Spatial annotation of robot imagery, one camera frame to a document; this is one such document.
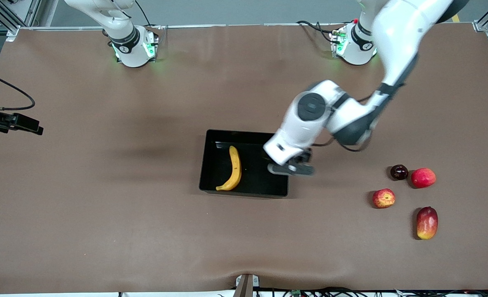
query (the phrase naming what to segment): black plastic bin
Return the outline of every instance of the black plastic bin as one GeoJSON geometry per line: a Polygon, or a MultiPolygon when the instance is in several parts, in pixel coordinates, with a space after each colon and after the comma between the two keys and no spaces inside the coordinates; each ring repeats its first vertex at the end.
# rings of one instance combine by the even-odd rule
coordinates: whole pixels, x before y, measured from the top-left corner
{"type": "Polygon", "coordinates": [[[202,160],[199,188],[212,194],[278,198],[288,194],[288,176],[268,171],[271,162],[266,158],[263,145],[272,133],[208,130],[202,160]],[[231,176],[229,147],[236,147],[242,166],[242,177],[231,191],[217,191],[231,176]]]}

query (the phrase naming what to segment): black cable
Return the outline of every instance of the black cable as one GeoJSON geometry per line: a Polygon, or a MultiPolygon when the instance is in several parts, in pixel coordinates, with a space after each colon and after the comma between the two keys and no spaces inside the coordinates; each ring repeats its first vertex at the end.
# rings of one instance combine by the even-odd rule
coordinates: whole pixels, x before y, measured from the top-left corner
{"type": "Polygon", "coordinates": [[[331,40],[330,38],[328,38],[326,35],[325,35],[325,32],[323,31],[323,28],[321,28],[321,24],[319,22],[315,23],[318,28],[319,28],[319,31],[321,32],[321,35],[323,36],[323,38],[325,38],[328,42],[330,43],[335,43],[336,45],[339,45],[340,42],[339,41],[335,41],[335,40],[331,40]]]}
{"type": "Polygon", "coordinates": [[[121,7],[119,7],[119,5],[117,5],[117,3],[116,3],[116,2],[114,2],[114,0],[110,0],[110,1],[112,1],[112,3],[113,3],[113,4],[114,4],[114,5],[115,5],[115,6],[116,6],[118,9],[119,9],[119,11],[120,11],[121,13],[123,13],[124,15],[126,15],[126,16],[127,16],[127,18],[132,19],[132,17],[131,17],[130,15],[127,15],[127,13],[126,13],[126,12],[125,12],[123,9],[121,9],[121,7]]]}
{"type": "Polygon", "coordinates": [[[352,293],[355,293],[356,297],[359,297],[359,295],[362,295],[363,297],[368,297],[367,295],[363,294],[360,291],[352,291],[352,293]]]}
{"type": "Polygon", "coordinates": [[[331,40],[330,38],[328,38],[325,35],[325,33],[331,34],[332,31],[330,31],[330,30],[323,30],[323,28],[321,28],[321,24],[319,22],[315,23],[316,26],[314,26],[313,24],[311,24],[310,22],[307,22],[307,21],[299,21],[299,22],[297,22],[297,24],[306,24],[306,25],[310,26],[310,28],[312,28],[314,30],[318,30],[319,32],[321,32],[321,35],[323,36],[323,38],[325,38],[328,42],[335,43],[336,45],[339,45],[340,44],[339,41],[331,40]]]}
{"type": "Polygon", "coordinates": [[[148,17],[147,17],[147,15],[145,14],[145,11],[143,10],[142,6],[141,6],[141,5],[138,3],[138,0],[136,0],[136,4],[138,5],[138,7],[140,8],[140,10],[142,11],[143,16],[145,17],[145,20],[147,21],[146,26],[154,26],[154,24],[151,24],[151,23],[148,21],[148,17]]]}
{"type": "Polygon", "coordinates": [[[342,148],[348,150],[349,152],[359,153],[361,151],[364,151],[367,148],[367,146],[369,146],[369,143],[371,142],[371,138],[372,138],[372,133],[371,133],[371,135],[369,135],[369,139],[365,140],[365,142],[360,146],[359,149],[358,148],[355,149],[355,148],[346,147],[345,145],[343,145],[339,142],[338,143],[342,148]]]}
{"type": "Polygon", "coordinates": [[[31,104],[28,105],[28,106],[25,106],[25,107],[1,107],[1,109],[3,111],[23,111],[25,109],[30,109],[30,108],[33,108],[35,106],[35,100],[29,96],[29,94],[27,94],[26,92],[24,92],[23,90],[20,90],[18,87],[16,87],[15,85],[11,84],[11,83],[8,83],[6,82],[5,80],[1,79],[0,78],[0,82],[1,83],[4,83],[5,85],[7,86],[10,86],[12,87],[13,89],[17,90],[18,92],[20,92],[21,94],[23,94],[24,96],[26,96],[29,101],[31,101],[31,104]]]}
{"type": "Polygon", "coordinates": [[[371,95],[365,97],[365,98],[361,98],[361,99],[358,99],[356,101],[358,101],[359,103],[364,103],[365,101],[369,100],[369,98],[371,97],[371,95]]]}
{"type": "MultiPolygon", "coordinates": [[[[404,295],[404,297],[447,297],[447,295],[453,294],[455,292],[458,292],[459,290],[453,290],[449,291],[447,293],[438,293],[436,291],[426,291],[426,292],[418,292],[418,291],[412,291],[412,290],[404,290],[404,293],[407,293],[404,295]]],[[[479,293],[482,297],[488,297],[487,295],[483,292],[476,291],[479,293]]]]}
{"type": "Polygon", "coordinates": [[[325,142],[325,143],[312,143],[312,146],[317,146],[317,147],[322,147],[322,146],[327,146],[327,145],[330,145],[331,143],[334,142],[334,137],[330,137],[330,139],[325,142]]]}
{"type": "Polygon", "coordinates": [[[339,295],[347,295],[348,297],[353,297],[351,294],[348,294],[348,292],[339,292],[338,294],[336,295],[332,295],[332,297],[338,297],[339,295]]]}
{"type": "MultiPolygon", "coordinates": [[[[312,23],[307,22],[307,21],[299,21],[299,22],[297,22],[297,24],[306,24],[306,25],[310,26],[310,28],[317,30],[317,31],[320,31],[318,27],[314,26],[312,23]]],[[[321,31],[323,31],[325,33],[332,33],[332,31],[329,31],[329,30],[321,29],[321,31]]]]}

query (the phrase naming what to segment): table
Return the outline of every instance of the table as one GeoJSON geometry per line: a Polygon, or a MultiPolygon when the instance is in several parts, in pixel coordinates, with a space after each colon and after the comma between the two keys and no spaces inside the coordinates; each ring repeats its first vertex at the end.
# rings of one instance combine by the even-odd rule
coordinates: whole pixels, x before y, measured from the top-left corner
{"type": "MultiPolygon", "coordinates": [[[[377,56],[333,60],[298,26],[169,29],[138,69],[106,42],[21,30],[0,55],[0,77],[36,99],[25,114],[45,128],[0,133],[0,293],[223,290],[242,273],[278,288],[488,289],[488,39],[471,24],[427,34],[367,150],[315,150],[316,176],[270,200],[198,189],[206,130],[274,132],[323,79],[365,97],[377,56]],[[391,181],[398,163],[437,183],[391,181]],[[371,207],[381,188],[393,207],[371,207]],[[416,240],[428,205],[438,233],[416,240]]],[[[27,102],[0,84],[1,104],[27,102]]]]}

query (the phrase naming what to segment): red apple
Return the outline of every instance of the red apple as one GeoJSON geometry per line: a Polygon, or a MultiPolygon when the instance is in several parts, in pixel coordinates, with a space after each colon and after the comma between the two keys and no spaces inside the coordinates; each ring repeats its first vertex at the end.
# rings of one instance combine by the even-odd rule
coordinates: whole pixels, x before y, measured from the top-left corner
{"type": "Polygon", "coordinates": [[[435,209],[424,207],[416,215],[416,235],[420,239],[431,239],[437,233],[438,215],[435,209]]]}
{"type": "Polygon", "coordinates": [[[377,190],[372,195],[372,202],[378,208],[387,208],[395,204],[395,194],[390,189],[377,190]]]}
{"type": "Polygon", "coordinates": [[[427,188],[437,181],[435,173],[429,168],[421,168],[413,171],[411,182],[416,188],[427,188]]]}

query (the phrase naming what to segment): banana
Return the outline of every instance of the banana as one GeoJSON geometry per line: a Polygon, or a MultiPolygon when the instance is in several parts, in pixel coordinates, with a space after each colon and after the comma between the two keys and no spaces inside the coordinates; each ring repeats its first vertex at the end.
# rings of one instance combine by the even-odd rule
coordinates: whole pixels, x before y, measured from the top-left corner
{"type": "Polygon", "coordinates": [[[229,179],[221,186],[216,188],[217,191],[230,191],[233,190],[240,182],[242,176],[242,169],[240,168],[239,152],[234,146],[229,147],[229,156],[231,157],[231,165],[233,170],[229,179]]]}

